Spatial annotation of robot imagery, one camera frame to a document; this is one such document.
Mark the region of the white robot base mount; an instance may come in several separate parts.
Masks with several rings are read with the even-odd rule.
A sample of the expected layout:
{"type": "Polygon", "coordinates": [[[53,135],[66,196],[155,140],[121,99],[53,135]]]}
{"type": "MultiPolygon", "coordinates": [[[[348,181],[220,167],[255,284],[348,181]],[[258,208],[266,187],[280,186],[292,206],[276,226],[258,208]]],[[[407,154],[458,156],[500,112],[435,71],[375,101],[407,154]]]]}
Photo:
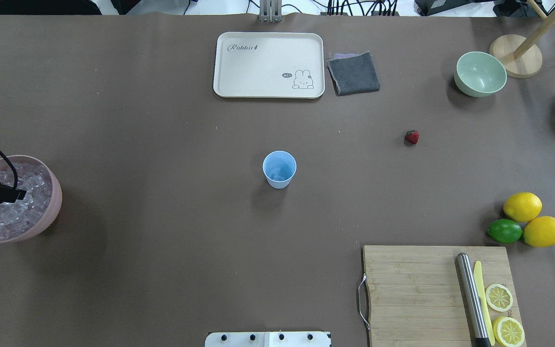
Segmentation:
{"type": "Polygon", "coordinates": [[[205,347],[331,347],[330,333],[323,331],[214,332],[205,347]]]}

